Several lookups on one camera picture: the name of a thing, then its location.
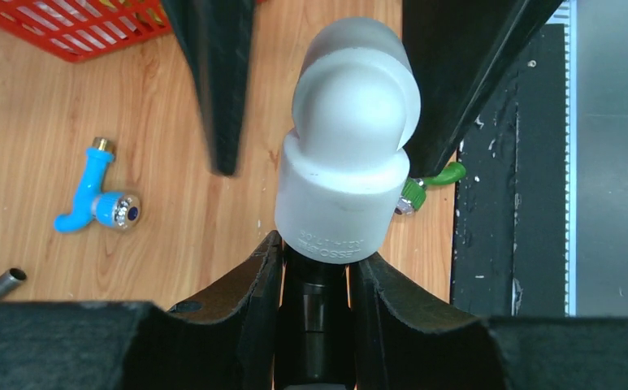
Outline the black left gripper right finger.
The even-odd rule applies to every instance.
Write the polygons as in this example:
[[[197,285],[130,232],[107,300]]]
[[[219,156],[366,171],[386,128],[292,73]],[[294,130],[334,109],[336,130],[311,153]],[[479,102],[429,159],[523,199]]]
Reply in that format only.
[[[628,389],[628,318],[475,316],[377,254],[350,292],[360,389]]]

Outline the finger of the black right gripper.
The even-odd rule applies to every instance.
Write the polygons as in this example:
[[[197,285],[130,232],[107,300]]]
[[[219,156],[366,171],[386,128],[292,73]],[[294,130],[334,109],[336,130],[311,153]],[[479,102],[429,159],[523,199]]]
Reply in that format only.
[[[405,145],[412,178],[437,176],[558,0],[405,0],[402,43],[421,94]]]
[[[256,3],[166,0],[162,7],[193,77],[212,171],[234,176],[240,158]]]

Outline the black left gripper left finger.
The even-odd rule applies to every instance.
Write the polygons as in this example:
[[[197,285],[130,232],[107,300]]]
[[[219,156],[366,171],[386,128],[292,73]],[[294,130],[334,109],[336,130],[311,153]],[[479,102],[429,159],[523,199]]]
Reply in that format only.
[[[148,301],[0,302],[0,389],[268,389],[282,274],[270,232],[163,310]]]

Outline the black metal faucet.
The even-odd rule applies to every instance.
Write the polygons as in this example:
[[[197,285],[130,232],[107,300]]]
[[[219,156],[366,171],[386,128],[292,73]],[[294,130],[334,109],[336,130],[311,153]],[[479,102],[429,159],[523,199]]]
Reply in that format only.
[[[346,265],[284,245],[284,288],[275,338],[276,389],[353,389],[352,313]]]

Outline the white pvc elbow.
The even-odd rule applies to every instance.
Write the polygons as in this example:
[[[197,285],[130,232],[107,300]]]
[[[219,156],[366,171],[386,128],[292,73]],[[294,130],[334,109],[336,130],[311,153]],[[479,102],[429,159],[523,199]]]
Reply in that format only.
[[[421,97],[401,39],[375,19],[312,40],[292,98],[275,226],[298,253],[349,264],[383,244],[409,174]]]

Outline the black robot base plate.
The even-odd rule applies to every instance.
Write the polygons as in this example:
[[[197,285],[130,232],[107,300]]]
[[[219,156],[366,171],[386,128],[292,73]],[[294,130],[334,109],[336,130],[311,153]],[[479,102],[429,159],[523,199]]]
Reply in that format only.
[[[458,149],[450,300],[472,314],[571,315],[572,8],[512,61]]]

